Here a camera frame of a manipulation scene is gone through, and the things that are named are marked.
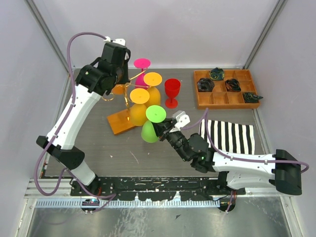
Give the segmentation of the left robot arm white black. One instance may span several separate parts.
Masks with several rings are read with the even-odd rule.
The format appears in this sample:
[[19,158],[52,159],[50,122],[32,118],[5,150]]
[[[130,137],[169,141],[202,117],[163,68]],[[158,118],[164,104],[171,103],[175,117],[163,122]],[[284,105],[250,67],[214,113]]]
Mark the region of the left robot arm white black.
[[84,152],[75,147],[77,134],[91,109],[117,84],[126,84],[131,52],[124,39],[104,44],[102,55],[80,70],[75,81],[75,96],[67,103],[54,128],[39,136],[36,143],[53,156],[79,180],[88,196],[99,190],[96,174],[84,161]]

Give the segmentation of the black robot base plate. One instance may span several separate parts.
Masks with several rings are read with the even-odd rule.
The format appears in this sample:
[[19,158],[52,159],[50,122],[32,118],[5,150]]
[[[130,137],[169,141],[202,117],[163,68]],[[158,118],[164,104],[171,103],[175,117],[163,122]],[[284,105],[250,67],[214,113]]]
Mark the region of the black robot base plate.
[[215,200],[216,196],[227,197],[229,188],[220,187],[215,177],[99,177],[99,188],[92,193],[97,196],[115,194],[114,200],[180,201]]

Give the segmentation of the orange plastic wine glass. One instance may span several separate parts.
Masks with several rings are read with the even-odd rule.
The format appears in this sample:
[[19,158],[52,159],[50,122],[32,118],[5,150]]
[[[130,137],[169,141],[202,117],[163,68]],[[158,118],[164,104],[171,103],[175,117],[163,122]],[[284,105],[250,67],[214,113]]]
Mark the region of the orange plastic wine glass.
[[124,85],[117,84],[113,89],[112,93],[114,95],[122,95],[124,93]]

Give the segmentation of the yellow wine glass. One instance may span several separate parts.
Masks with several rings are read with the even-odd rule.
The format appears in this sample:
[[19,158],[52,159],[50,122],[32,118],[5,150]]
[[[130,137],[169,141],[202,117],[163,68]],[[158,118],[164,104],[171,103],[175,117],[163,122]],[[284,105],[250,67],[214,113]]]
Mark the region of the yellow wine glass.
[[144,76],[144,83],[149,86],[147,91],[150,95],[149,100],[145,103],[147,107],[152,105],[160,106],[161,95],[157,86],[162,83],[162,76],[156,72],[149,72]]
[[130,121],[134,126],[142,126],[147,121],[145,104],[149,98],[149,92],[143,88],[131,91],[130,99],[134,105],[130,108]]

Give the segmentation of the green plastic wine glass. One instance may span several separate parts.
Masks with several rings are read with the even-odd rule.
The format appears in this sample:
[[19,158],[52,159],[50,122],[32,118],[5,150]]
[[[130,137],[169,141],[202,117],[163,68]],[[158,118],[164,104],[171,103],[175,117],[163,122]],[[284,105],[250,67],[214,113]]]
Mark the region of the green plastic wine glass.
[[159,140],[154,129],[154,123],[165,120],[166,111],[162,106],[152,105],[146,109],[146,118],[148,119],[142,126],[141,137],[147,143],[155,143]]

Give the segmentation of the magenta plastic wine glass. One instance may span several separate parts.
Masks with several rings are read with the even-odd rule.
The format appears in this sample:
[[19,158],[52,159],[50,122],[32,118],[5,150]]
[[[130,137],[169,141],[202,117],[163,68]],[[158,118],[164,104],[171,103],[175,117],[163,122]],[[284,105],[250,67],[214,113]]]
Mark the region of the magenta plastic wine glass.
[[138,58],[134,61],[134,66],[141,70],[141,73],[136,77],[135,88],[147,89],[148,86],[144,82],[145,71],[150,67],[151,62],[147,58]]

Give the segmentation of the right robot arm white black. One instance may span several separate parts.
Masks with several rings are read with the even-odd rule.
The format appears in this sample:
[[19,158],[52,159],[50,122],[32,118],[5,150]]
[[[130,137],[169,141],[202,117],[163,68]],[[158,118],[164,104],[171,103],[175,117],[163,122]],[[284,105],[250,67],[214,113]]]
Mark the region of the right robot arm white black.
[[215,147],[197,133],[189,138],[175,127],[175,119],[153,123],[160,141],[167,140],[181,160],[201,173],[218,172],[217,190],[228,194],[243,188],[270,188],[283,194],[302,194],[301,163],[286,150],[273,154],[247,155],[229,153]]

